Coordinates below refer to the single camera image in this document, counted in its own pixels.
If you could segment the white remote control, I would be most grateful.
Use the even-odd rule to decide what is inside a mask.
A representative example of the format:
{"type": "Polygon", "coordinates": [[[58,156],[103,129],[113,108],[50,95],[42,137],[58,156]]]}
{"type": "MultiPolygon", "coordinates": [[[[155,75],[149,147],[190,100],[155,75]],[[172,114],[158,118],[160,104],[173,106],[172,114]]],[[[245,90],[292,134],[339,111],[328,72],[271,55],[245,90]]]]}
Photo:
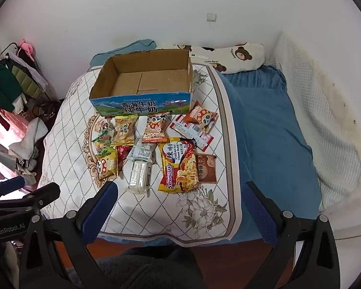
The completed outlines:
{"type": "Polygon", "coordinates": [[[203,61],[208,61],[209,57],[204,56],[204,55],[196,55],[195,53],[191,53],[190,54],[190,58],[192,59],[198,59],[198,60],[203,60],[203,61]]]}

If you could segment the yellow panda snack bag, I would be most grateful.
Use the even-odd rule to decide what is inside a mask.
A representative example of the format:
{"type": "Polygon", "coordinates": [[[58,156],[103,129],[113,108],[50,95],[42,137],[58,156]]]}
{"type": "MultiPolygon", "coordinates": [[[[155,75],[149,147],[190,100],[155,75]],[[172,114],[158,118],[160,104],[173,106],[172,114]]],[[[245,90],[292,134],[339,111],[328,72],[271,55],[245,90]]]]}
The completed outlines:
{"type": "Polygon", "coordinates": [[[97,155],[98,177],[105,179],[118,176],[118,155],[113,147],[103,147],[97,155]]]}

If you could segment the teal blue pillow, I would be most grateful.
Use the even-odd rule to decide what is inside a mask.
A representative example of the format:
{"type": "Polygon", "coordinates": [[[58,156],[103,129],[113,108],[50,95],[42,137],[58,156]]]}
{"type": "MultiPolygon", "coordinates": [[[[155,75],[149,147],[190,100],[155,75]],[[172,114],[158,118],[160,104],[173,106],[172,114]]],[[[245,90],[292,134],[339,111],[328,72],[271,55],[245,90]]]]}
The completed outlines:
{"type": "Polygon", "coordinates": [[[126,46],[116,48],[104,53],[96,54],[90,61],[90,68],[102,66],[110,57],[118,54],[155,50],[156,43],[152,39],[141,39],[126,46]]]}

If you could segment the white wall switch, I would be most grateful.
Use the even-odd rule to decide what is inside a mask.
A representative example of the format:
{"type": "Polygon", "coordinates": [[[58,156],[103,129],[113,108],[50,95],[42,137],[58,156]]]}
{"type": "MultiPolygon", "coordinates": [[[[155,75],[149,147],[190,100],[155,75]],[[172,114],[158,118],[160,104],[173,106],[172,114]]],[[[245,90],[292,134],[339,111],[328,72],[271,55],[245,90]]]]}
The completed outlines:
{"type": "Polygon", "coordinates": [[[207,22],[216,22],[217,15],[215,13],[208,13],[206,15],[207,22]]]}

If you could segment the white grey label snack packet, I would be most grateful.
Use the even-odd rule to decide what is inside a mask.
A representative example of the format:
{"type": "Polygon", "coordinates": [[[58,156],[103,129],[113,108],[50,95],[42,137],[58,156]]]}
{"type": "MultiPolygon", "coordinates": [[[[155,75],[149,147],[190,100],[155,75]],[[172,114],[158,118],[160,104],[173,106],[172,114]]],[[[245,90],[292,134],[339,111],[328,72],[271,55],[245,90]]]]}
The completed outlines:
{"type": "Polygon", "coordinates": [[[142,139],[138,138],[126,159],[131,161],[142,160],[147,163],[153,163],[155,148],[155,143],[143,143],[142,139]]]}

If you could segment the white patterned quilt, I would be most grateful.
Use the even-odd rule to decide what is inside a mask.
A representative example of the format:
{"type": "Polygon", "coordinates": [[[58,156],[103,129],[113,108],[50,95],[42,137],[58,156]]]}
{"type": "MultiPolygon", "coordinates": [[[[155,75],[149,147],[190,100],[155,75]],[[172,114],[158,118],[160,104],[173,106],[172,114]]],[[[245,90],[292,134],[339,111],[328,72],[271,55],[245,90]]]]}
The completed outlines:
{"type": "MultiPolygon", "coordinates": [[[[204,183],[195,193],[159,191],[163,176],[161,155],[155,151],[149,190],[136,195],[128,191],[132,162],[125,161],[115,183],[118,200],[102,229],[101,236],[113,241],[134,240],[156,243],[168,238],[183,246],[209,243],[238,243],[248,238],[248,216],[241,205],[241,185],[232,109],[224,84],[206,65],[195,65],[198,82],[192,98],[218,119],[210,134],[206,153],[214,155],[215,183],[204,183]]],[[[44,209],[50,218],[79,209],[103,185],[96,170],[98,136],[104,120],[90,103],[90,91],[100,72],[90,69],[70,87],[55,124],[44,140],[45,154],[40,185],[55,182],[60,196],[44,209]]]]}

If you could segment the blue bed sheet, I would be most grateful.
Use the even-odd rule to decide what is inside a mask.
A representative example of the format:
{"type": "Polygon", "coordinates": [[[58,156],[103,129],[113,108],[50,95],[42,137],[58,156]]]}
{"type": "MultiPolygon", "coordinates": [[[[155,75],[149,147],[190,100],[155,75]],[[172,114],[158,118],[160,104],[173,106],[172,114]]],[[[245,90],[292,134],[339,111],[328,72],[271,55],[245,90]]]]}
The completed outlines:
{"type": "MultiPolygon", "coordinates": [[[[315,218],[321,194],[313,154],[295,117],[283,74],[272,66],[236,74],[216,73],[224,84],[232,109],[241,205],[248,216],[248,238],[244,241],[260,238],[244,203],[247,181],[253,181],[280,209],[290,210],[298,217],[315,218]]],[[[108,240],[101,234],[100,237],[115,243],[175,243],[168,238],[141,243],[108,240]]]]}

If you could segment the white wafer snack pack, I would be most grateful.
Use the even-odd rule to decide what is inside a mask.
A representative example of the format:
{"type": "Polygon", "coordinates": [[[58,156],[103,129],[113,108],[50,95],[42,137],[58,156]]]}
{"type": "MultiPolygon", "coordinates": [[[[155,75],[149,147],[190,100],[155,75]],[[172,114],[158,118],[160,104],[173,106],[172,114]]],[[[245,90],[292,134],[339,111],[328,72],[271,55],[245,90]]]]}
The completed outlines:
{"type": "Polygon", "coordinates": [[[133,163],[127,191],[137,195],[148,195],[152,163],[135,160],[133,163]]]}

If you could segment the yellow green snack bag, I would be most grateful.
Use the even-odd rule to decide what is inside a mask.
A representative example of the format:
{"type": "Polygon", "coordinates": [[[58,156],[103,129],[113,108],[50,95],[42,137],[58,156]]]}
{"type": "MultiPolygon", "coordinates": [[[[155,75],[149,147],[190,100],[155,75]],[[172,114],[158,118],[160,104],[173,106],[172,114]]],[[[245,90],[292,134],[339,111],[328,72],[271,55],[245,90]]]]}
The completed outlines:
{"type": "Polygon", "coordinates": [[[112,145],[134,145],[135,144],[135,123],[137,114],[127,116],[115,116],[115,133],[111,141],[112,145]]]}

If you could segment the yellow instant noodle packet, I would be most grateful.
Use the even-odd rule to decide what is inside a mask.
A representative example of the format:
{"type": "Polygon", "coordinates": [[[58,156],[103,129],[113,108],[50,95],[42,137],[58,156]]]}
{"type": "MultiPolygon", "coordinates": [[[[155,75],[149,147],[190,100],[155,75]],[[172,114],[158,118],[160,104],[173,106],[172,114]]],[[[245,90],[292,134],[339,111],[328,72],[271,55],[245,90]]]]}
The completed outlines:
{"type": "Polygon", "coordinates": [[[158,190],[166,193],[191,192],[198,188],[198,168],[195,142],[172,137],[158,145],[163,176],[158,190]]]}

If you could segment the bear print pillow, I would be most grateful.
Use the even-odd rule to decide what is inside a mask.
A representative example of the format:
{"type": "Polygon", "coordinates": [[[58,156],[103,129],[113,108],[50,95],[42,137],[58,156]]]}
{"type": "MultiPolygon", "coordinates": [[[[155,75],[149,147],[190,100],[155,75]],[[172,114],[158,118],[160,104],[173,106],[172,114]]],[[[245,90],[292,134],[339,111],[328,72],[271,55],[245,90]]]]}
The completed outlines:
{"type": "Polygon", "coordinates": [[[228,48],[208,48],[201,46],[174,44],[172,46],[157,47],[161,49],[188,50],[191,53],[209,57],[208,61],[192,59],[192,63],[210,65],[222,74],[254,71],[265,63],[265,49],[263,44],[248,43],[230,46],[228,48]]]}

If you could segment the brown small snack packet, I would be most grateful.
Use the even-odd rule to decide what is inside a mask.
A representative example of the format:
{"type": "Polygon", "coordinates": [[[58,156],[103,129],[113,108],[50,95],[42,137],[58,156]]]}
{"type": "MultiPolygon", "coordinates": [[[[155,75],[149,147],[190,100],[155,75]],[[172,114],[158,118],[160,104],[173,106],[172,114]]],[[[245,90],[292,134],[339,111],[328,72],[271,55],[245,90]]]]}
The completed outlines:
{"type": "Polygon", "coordinates": [[[197,154],[198,179],[201,183],[216,183],[216,156],[197,154]]]}

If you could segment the orange panda snack bag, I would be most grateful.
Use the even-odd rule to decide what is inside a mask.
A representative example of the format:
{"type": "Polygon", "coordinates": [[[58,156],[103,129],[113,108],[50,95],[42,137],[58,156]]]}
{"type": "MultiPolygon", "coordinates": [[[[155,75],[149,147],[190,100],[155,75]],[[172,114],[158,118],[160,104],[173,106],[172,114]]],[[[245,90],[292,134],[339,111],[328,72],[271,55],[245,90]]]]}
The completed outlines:
{"type": "Polygon", "coordinates": [[[185,123],[194,123],[202,129],[204,133],[209,133],[212,125],[218,119],[218,113],[204,108],[199,101],[196,101],[189,113],[184,116],[185,123]]]}
{"type": "Polygon", "coordinates": [[[169,112],[161,112],[147,116],[145,131],[141,138],[143,143],[166,143],[166,123],[168,122],[169,112]]]}

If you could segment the pile of clothes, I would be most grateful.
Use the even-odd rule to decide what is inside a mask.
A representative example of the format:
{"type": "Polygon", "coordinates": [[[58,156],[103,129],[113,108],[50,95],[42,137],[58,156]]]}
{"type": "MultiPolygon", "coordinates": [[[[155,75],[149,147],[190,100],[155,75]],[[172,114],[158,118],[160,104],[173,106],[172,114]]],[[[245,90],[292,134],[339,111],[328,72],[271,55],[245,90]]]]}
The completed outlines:
{"type": "MultiPolygon", "coordinates": [[[[18,43],[0,53],[0,165],[21,176],[28,186],[37,185],[41,173],[41,141],[60,109],[36,62],[17,55],[18,43]]],[[[0,171],[0,180],[6,176],[0,171]]]]}

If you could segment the cardboard milk box blue print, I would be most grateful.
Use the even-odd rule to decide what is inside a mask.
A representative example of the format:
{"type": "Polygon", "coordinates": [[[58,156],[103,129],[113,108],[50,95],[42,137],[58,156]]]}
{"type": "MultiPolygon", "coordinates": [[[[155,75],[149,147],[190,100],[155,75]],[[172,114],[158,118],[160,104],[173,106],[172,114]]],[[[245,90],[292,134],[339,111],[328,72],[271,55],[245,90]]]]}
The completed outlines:
{"type": "Polygon", "coordinates": [[[101,68],[89,101],[101,116],[187,113],[192,102],[189,51],[161,49],[110,57],[101,68]]]}

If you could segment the green candy bag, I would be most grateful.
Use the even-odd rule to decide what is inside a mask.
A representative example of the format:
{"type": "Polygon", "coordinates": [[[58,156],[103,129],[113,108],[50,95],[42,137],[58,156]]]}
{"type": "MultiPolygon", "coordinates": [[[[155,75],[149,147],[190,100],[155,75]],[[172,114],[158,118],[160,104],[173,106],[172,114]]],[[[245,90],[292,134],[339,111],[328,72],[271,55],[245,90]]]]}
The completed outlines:
{"type": "Polygon", "coordinates": [[[92,136],[92,144],[97,153],[104,147],[111,145],[115,128],[110,119],[102,119],[96,122],[94,126],[94,135],[92,136]]]}

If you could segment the small red snack packet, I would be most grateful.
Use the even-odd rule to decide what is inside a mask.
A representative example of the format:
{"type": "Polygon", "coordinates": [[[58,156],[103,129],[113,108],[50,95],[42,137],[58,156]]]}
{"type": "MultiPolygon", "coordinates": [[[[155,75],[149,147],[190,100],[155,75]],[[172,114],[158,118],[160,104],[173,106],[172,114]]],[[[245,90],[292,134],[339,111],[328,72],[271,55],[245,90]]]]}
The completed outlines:
{"type": "Polygon", "coordinates": [[[132,146],[130,145],[117,145],[116,151],[118,156],[118,171],[122,170],[124,160],[127,158],[132,146]]]}

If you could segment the red white spicy strip packet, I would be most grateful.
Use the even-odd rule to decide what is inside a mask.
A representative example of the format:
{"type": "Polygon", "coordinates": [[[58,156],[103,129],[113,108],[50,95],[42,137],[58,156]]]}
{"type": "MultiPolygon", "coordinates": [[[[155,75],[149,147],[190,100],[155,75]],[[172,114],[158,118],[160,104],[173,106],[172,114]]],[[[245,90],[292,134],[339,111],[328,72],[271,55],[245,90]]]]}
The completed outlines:
{"type": "Polygon", "coordinates": [[[182,114],[174,117],[169,127],[184,138],[194,140],[197,147],[202,150],[202,152],[206,152],[207,148],[214,140],[214,137],[203,132],[198,124],[185,122],[183,120],[184,117],[185,115],[182,114]]]}

